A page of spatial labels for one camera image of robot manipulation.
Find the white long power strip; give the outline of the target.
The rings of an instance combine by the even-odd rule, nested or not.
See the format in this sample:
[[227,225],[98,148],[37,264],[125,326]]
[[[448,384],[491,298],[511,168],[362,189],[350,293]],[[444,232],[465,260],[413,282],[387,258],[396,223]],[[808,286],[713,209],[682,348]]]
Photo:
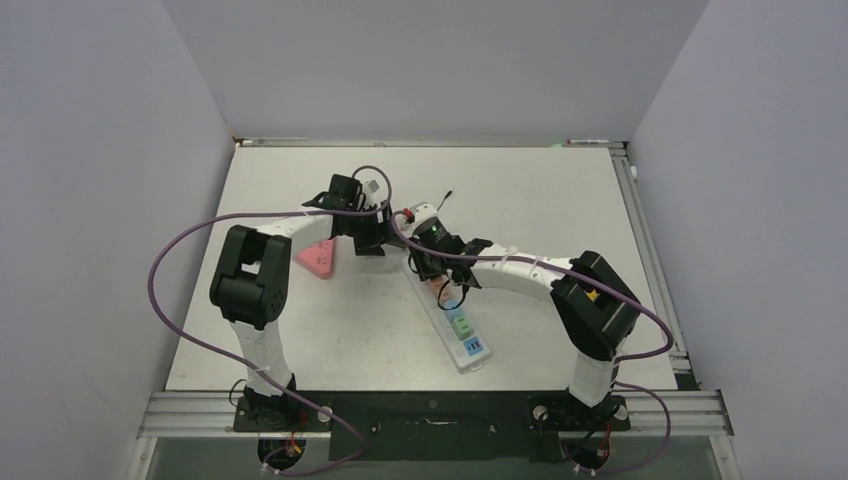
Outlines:
[[455,368],[462,374],[480,370],[492,352],[464,309],[462,291],[445,276],[423,279],[412,255],[405,275]]

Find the pink triangular socket base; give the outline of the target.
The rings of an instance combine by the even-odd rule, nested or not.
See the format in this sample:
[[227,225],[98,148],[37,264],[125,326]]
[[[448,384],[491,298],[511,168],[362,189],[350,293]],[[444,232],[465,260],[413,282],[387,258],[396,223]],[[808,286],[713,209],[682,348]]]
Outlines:
[[298,253],[294,260],[315,277],[327,280],[334,273],[335,246],[335,239],[317,242]]

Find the tan cube plug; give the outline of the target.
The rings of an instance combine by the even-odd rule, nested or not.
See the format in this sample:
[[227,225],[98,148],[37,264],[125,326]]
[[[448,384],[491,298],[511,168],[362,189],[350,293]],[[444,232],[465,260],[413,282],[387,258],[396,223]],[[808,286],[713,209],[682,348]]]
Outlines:
[[442,283],[440,286],[433,287],[433,292],[437,301],[437,305],[446,309],[452,307],[454,300],[453,290],[449,282]]

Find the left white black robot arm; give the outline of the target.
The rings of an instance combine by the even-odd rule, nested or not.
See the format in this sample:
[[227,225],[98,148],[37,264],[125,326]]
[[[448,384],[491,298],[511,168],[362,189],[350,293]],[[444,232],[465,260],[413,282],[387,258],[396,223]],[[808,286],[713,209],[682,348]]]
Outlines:
[[385,200],[359,211],[302,211],[260,228],[231,227],[210,286],[210,300],[230,323],[242,356],[251,363],[243,397],[246,415],[274,430],[299,414],[296,378],[286,363],[278,319],[287,302],[292,258],[319,242],[353,239],[355,253],[381,256],[399,241],[388,226]]

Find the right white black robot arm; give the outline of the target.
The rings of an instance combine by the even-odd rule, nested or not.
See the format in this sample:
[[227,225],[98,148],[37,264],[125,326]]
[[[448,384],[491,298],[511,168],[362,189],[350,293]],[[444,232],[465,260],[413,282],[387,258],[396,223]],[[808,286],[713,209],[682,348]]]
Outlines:
[[415,245],[412,253],[427,276],[447,273],[465,291],[500,289],[550,302],[577,350],[566,417],[589,428],[604,416],[621,345],[640,316],[625,301],[638,298],[604,257],[594,251],[569,259],[539,257],[486,239],[465,242],[437,217],[403,236]]

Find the salmon cube plug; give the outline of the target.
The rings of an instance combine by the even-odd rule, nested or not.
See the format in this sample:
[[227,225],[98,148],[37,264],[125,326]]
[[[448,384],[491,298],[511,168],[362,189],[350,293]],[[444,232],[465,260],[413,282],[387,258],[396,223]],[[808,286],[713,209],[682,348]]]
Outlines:
[[435,297],[439,297],[442,286],[444,285],[444,278],[438,277],[427,280],[426,285]]

